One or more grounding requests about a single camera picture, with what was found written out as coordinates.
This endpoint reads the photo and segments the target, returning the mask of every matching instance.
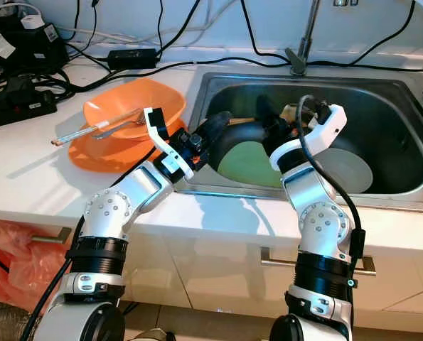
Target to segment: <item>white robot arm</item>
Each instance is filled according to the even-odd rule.
[[[163,153],[87,201],[77,247],[66,255],[72,263],[70,273],[63,276],[35,341],[123,340],[124,317],[117,303],[124,293],[127,230],[140,214],[172,193],[176,181],[190,178],[207,162],[208,147],[230,120],[230,113],[223,112],[191,135],[180,129],[168,138],[162,111],[146,108],[144,114],[149,135]]]
[[[304,101],[300,103],[294,125],[298,130],[303,124]],[[313,156],[328,148],[347,119],[338,105],[312,105],[316,116],[309,127],[313,130],[304,138],[308,151],[291,134],[277,148],[264,144],[266,151],[274,149],[270,162],[283,174],[282,186],[298,214],[301,232],[296,275],[285,297],[289,314],[278,318],[270,341],[352,340],[352,290],[357,283],[352,277],[356,259],[363,254],[364,230],[355,229],[354,221],[336,203],[335,188],[306,157],[306,152]]]

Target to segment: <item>floor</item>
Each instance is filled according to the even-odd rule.
[[[162,328],[174,332],[177,341],[268,340],[273,320],[244,315],[213,313],[187,308],[140,304],[126,316],[129,341],[141,331]],[[356,328],[355,341],[423,341],[423,334]]]

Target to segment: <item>white plate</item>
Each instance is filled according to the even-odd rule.
[[[350,151],[328,148],[314,158],[347,193],[362,193],[373,183],[373,172],[369,165]]]

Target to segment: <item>countertop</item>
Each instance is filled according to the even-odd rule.
[[[105,75],[98,67],[75,60],[65,71],[71,81],[85,85]],[[248,65],[191,65],[150,76],[184,94],[188,122],[205,72],[288,75],[287,68]],[[311,76],[366,77],[404,81],[423,106],[423,72],[310,67]],[[116,174],[93,173],[74,166],[68,146],[50,140],[75,131],[85,120],[83,103],[123,81],[75,95],[58,105],[58,112],[0,127],[0,219],[74,227],[86,199],[106,188]],[[423,250],[423,213],[359,207],[366,245]],[[282,244],[298,242],[296,213],[286,201],[253,200],[173,193],[153,211],[142,215],[133,228],[146,233],[217,235],[249,242]]]

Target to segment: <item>orange plate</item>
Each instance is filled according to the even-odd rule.
[[[146,107],[162,108],[166,126],[174,123],[180,117],[186,106],[186,100],[175,89],[164,84],[139,78],[132,82],[120,85],[100,94],[83,105],[83,114],[86,122],[92,126],[96,123],[130,112],[131,110]],[[115,124],[106,126],[100,131],[106,131],[124,121],[137,119],[128,117]],[[130,124],[112,135],[115,139],[149,139],[146,125]]]
[[[177,119],[167,130],[173,134],[185,124]],[[97,140],[87,135],[74,140],[69,147],[70,160],[87,171],[103,173],[123,173],[145,156],[153,148],[151,140],[135,141],[115,139],[112,136]],[[161,152],[155,151],[149,158],[153,160]]]

